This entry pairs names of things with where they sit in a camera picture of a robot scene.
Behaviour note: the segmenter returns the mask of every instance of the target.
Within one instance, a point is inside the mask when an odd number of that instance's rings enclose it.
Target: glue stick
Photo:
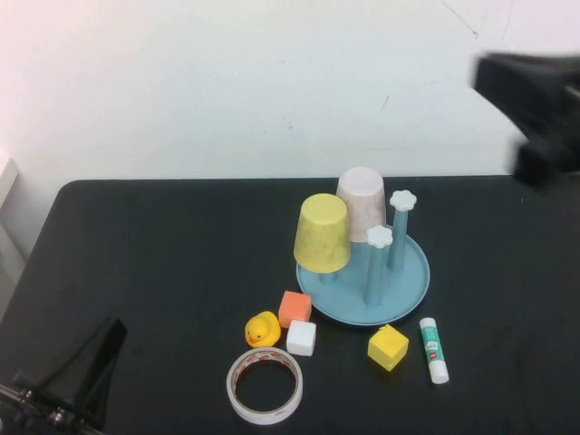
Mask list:
[[[426,317],[419,322],[420,333],[423,336],[425,353],[427,354],[427,363],[429,364],[429,373],[433,383],[445,383],[450,379],[447,373],[447,364],[443,356],[439,333],[435,319]]]

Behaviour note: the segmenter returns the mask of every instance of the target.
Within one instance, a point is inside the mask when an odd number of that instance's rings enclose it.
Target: flower-shaped top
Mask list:
[[[408,190],[396,190],[393,192],[389,202],[391,202],[391,205],[399,211],[409,211],[413,210],[413,207],[415,207],[417,197]]]
[[[392,231],[390,228],[377,225],[366,230],[366,243],[372,247],[383,248],[392,243]]]

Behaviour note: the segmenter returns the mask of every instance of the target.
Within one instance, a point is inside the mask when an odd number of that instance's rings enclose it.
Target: yellow rubber duck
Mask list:
[[[246,341],[252,347],[268,347],[280,340],[282,330],[274,313],[264,311],[246,324]]]

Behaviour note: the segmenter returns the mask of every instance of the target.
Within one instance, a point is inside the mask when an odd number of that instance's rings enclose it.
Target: black table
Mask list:
[[[505,177],[386,179],[418,198],[409,234],[430,290],[394,326],[411,340],[391,373],[374,328],[314,311],[304,398],[275,427],[240,420],[226,374],[246,321],[296,289],[302,201],[336,179],[80,181],[54,202],[0,325],[0,382],[106,314],[128,326],[105,431],[578,433],[580,182],[537,195]],[[419,333],[439,326],[450,383],[432,386]]]

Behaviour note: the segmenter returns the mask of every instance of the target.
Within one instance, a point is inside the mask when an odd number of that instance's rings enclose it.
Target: glue stick label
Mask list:
[[[420,333],[423,336],[423,344],[425,344],[427,363],[430,363],[431,361],[445,361],[437,328],[434,326],[427,326],[421,329]]]

